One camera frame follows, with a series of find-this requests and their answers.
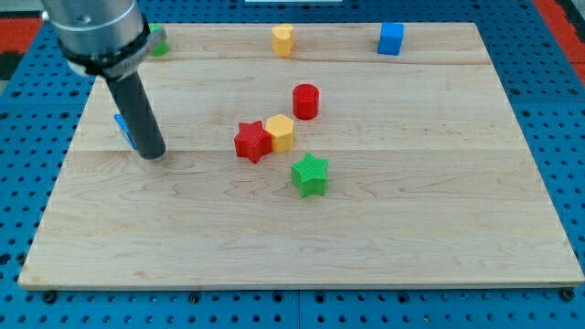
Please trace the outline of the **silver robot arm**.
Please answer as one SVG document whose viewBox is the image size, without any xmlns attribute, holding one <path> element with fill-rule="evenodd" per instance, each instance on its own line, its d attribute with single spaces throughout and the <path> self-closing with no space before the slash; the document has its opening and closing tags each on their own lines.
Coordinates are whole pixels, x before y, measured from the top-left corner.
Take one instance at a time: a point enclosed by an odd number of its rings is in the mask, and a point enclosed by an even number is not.
<svg viewBox="0 0 585 329">
<path fill-rule="evenodd" d="M 42 0 L 41 4 L 63 55 L 80 75 L 123 80 L 166 42 L 165 30 L 149 27 L 136 0 Z"/>
</svg>

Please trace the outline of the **green block behind arm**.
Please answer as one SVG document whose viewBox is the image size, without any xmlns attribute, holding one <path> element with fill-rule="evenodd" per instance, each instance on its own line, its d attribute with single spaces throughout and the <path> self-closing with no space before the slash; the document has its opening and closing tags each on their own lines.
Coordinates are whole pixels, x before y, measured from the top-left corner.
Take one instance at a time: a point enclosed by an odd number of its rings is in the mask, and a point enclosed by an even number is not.
<svg viewBox="0 0 585 329">
<path fill-rule="evenodd" d="M 152 33 L 156 32 L 156 31 L 165 31 L 164 27 L 160 24 L 155 24 L 155 23 L 150 23 L 149 24 L 149 28 L 150 31 Z M 163 41 L 160 41 L 152 50 L 150 56 L 151 57 L 162 57 L 163 55 L 165 55 L 169 50 L 169 46 L 168 43 L 166 41 L 166 39 L 164 39 Z"/>
</svg>

